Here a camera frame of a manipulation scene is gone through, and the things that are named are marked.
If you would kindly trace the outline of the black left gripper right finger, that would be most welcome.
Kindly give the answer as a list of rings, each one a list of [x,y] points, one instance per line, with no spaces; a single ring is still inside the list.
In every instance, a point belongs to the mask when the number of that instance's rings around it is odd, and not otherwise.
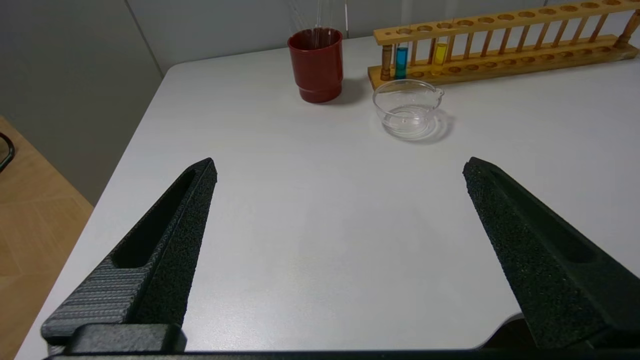
[[[468,195],[542,349],[637,349],[640,280],[498,166],[471,157]]]

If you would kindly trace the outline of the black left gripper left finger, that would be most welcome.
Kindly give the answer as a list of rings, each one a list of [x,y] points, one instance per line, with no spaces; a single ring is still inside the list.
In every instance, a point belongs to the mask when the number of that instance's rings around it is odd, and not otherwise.
[[[90,324],[181,325],[211,200],[211,158],[188,166],[41,325],[50,346]]]

